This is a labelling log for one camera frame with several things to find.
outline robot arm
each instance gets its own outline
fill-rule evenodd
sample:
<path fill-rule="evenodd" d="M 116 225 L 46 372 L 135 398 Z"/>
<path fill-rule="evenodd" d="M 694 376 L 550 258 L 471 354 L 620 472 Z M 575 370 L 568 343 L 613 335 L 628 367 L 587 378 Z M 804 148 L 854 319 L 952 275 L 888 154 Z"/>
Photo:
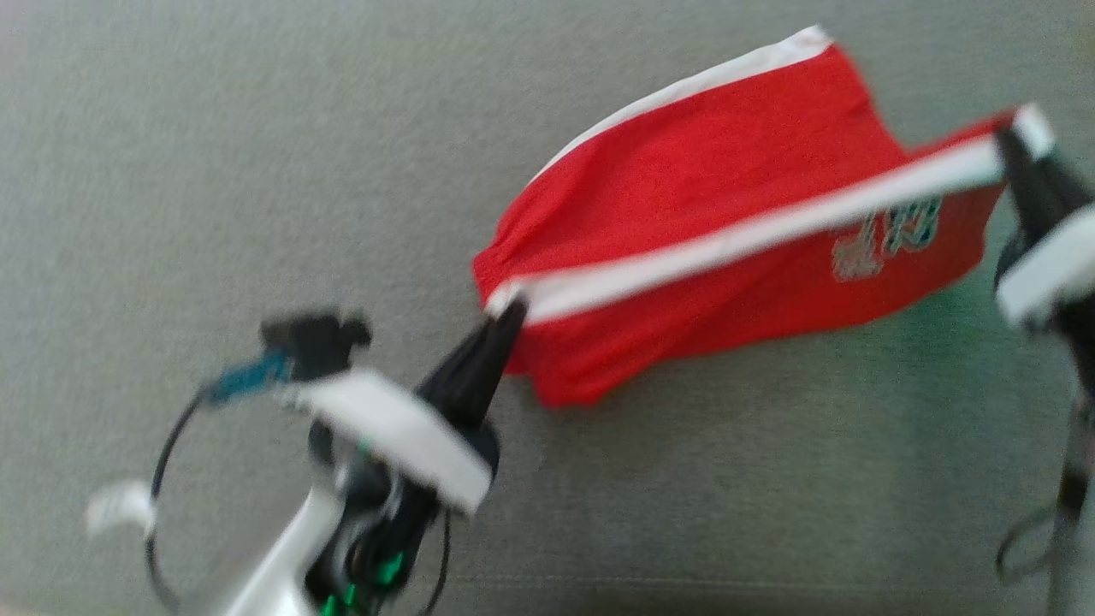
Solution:
<path fill-rule="evenodd" d="M 405 585 L 437 518 L 446 515 L 447 551 L 449 511 L 470 515 L 486 496 L 498 468 L 486 411 L 523 317 L 525 304 L 515 302 L 415 392 L 374 371 L 349 369 L 353 348 L 369 341 L 360 322 L 320 315 L 264 325 L 268 356 L 290 360 L 296 404 L 313 416 L 309 443 L 318 477 L 296 511 L 238 550 L 241 558 L 184 597 L 178 613 L 378 613 Z M 250 383 L 238 379 L 234 387 Z M 441 584 L 443 577 L 427 612 Z"/>
<path fill-rule="evenodd" d="M 1001 257 L 996 302 L 1005 321 L 1028 332 L 1053 332 L 1069 345 L 1080 380 L 1070 420 L 1069 451 L 1058 499 L 1050 510 L 1053 536 L 1035 567 L 1048 568 L 1048 614 L 1095 612 L 1095 202 L 1090 188 L 1054 156 L 1031 159 L 1012 131 L 998 135 L 1019 229 Z M 1021 523 L 996 557 L 1002 579 Z"/>

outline gray fabric surface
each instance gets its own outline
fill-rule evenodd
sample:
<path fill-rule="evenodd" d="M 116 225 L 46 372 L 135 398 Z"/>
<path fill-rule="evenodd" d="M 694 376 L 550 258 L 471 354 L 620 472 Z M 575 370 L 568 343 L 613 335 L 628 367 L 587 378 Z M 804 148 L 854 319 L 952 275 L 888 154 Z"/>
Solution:
<path fill-rule="evenodd" d="M 362 305 L 410 384 L 475 323 L 468 264 L 558 148 L 660 85 L 821 23 L 914 144 L 1039 100 L 1095 171 L 1091 0 L 0 2 L 0 597 L 154 614 L 87 497 L 150 472 L 263 315 Z M 1006 207 L 991 224 L 999 247 Z M 995 544 L 1053 492 L 1064 356 L 1000 324 L 992 264 L 854 332 L 666 364 L 596 411 L 528 384 L 458 525 L 442 614 L 1026 614 Z M 306 426 L 203 418 L 162 550 L 196 582 L 303 489 Z M 424 577 L 436 566 L 427 539 Z M 422 600 L 419 585 L 401 609 Z"/>

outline black cable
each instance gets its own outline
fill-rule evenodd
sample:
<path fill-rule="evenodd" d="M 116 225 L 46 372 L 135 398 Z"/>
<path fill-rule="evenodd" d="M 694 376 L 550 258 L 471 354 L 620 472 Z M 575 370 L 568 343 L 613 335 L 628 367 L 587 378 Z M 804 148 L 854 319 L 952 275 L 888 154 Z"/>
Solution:
<path fill-rule="evenodd" d="M 437 573 L 437 583 L 434 585 L 434 594 L 429 596 L 429 603 L 422 611 L 422 616 L 429 616 L 437 607 L 437 602 L 441 600 L 445 592 L 445 582 L 449 579 L 449 554 L 452 551 L 452 512 L 445 510 L 445 538 L 441 539 L 441 570 Z"/>
<path fill-rule="evenodd" d="M 208 399 L 208 396 L 209 390 L 203 388 L 198 391 L 194 399 L 186 406 L 186 409 L 180 414 L 178 419 L 175 420 L 175 427 L 171 429 L 168 440 L 164 441 L 163 449 L 160 450 L 160 460 L 155 463 L 155 473 L 152 474 L 152 504 L 155 504 L 160 499 L 160 489 L 163 487 L 163 475 L 168 470 L 168 462 L 171 460 L 171 454 L 175 450 L 178 438 L 182 437 L 186 425 L 189 423 L 194 414 L 201 408 L 201 404 Z M 155 591 L 157 598 L 160 600 L 160 603 L 163 604 L 168 612 L 174 614 L 178 611 L 178 593 L 168 584 L 163 579 L 162 571 L 160 571 L 160 562 L 155 554 L 155 527 L 152 528 L 148 538 L 145 539 L 145 566 L 148 569 L 148 578 L 152 583 L 152 590 Z"/>

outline white trim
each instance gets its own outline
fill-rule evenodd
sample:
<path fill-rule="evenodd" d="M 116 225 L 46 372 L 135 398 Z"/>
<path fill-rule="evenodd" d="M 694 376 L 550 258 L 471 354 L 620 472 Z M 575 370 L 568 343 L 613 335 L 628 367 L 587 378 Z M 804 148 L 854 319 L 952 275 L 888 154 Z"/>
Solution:
<path fill-rule="evenodd" d="M 821 53 L 828 49 L 830 45 L 832 45 L 832 39 L 829 38 L 829 35 L 821 30 L 821 26 L 815 25 L 807 27 L 806 30 L 803 30 L 774 45 L 768 45 L 766 47 L 754 49 L 739 58 L 725 61 L 718 66 L 711 67 L 703 72 L 684 78 L 671 85 L 667 85 L 653 94 L 643 96 L 634 103 L 631 103 L 622 109 L 598 121 L 592 126 L 592 128 L 575 137 L 574 140 L 560 150 L 557 154 L 552 156 L 552 159 L 548 161 L 548 164 L 545 164 L 543 168 L 532 176 L 532 179 L 539 177 L 540 174 L 543 173 L 549 166 L 555 164 L 558 159 L 570 153 L 572 150 L 581 143 L 592 139 L 609 128 L 619 126 L 620 124 L 632 119 L 633 117 L 638 117 L 639 115 L 654 111 L 658 107 L 664 107 L 678 101 L 682 101 L 705 90 L 719 88 L 722 85 L 726 85 L 727 83 L 734 83 L 735 81 L 741 81 L 742 79 L 748 79 L 764 72 L 788 67 L 796 62 L 808 60 L 821 55 Z"/>
<path fill-rule="evenodd" d="M 1036 105 L 1022 107 L 1013 125 L 1035 159 L 1052 149 L 1053 133 Z M 491 293 L 484 311 L 498 316 L 521 294 L 529 302 L 526 325 L 561 319 L 725 266 L 781 243 L 846 226 L 903 202 L 986 186 L 1000 181 L 1003 174 L 1004 161 L 995 138 L 986 135 L 846 188 L 678 244 L 592 265 L 511 278 Z"/>
<path fill-rule="evenodd" d="M 1040 327 L 1056 307 L 1095 290 L 1095 204 L 1065 218 L 1000 278 L 996 304 L 1013 328 Z"/>

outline white stripe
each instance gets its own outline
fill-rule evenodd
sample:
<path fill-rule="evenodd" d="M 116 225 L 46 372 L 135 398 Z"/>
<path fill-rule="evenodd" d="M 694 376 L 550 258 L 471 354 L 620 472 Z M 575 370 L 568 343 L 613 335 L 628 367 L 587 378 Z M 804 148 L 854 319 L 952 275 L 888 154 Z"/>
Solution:
<path fill-rule="evenodd" d="M 1014 126 L 1030 155 L 1053 147 L 1049 123 L 1030 104 Z M 763 213 L 678 244 L 642 254 L 511 278 L 487 300 L 498 316 L 521 294 L 529 302 L 526 325 L 592 311 L 644 290 L 740 260 L 812 233 L 840 229 L 895 206 L 999 182 L 1004 161 L 992 135 L 964 141 L 927 158 L 819 197 Z"/>
<path fill-rule="evenodd" d="M 672 85 L 667 85 L 623 107 L 595 124 L 589 130 L 578 135 L 565 148 L 560 150 L 557 154 L 552 156 L 548 161 L 548 164 L 532 176 L 532 179 L 539 177 L 549 166 L 555 164 L 558 159 L 570 153 L 572 150 L 581 143 L 613 126 L 619 126 L 633 117 L 638 117 L 658 107 L 683 101 L 705 90 L 808 60 L 821 55 L 830 45 L 832 45 L 832 39 L 829 38 L 829 35 L 820 26 L 815 25 L 774 45 L 754 49 L 745 56 L 711 67 L 701 73 L 682 79 Z"/>

